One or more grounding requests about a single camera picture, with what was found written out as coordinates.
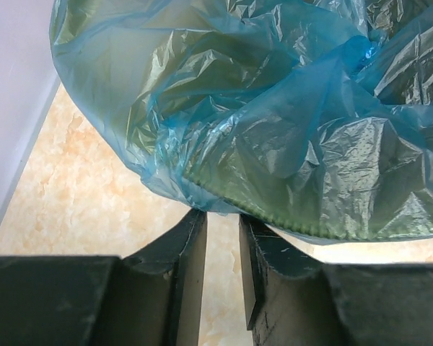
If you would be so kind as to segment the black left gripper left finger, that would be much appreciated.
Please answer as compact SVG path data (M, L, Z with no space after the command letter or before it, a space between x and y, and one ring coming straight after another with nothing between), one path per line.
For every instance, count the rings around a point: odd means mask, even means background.
M0 256L0 345L196 345L206 214L139 251Z

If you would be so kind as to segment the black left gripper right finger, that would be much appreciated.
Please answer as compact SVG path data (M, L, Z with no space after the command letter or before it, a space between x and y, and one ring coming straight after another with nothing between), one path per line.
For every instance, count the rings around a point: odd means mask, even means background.
M433 345L433 263L328 264L239 219L255 345Z

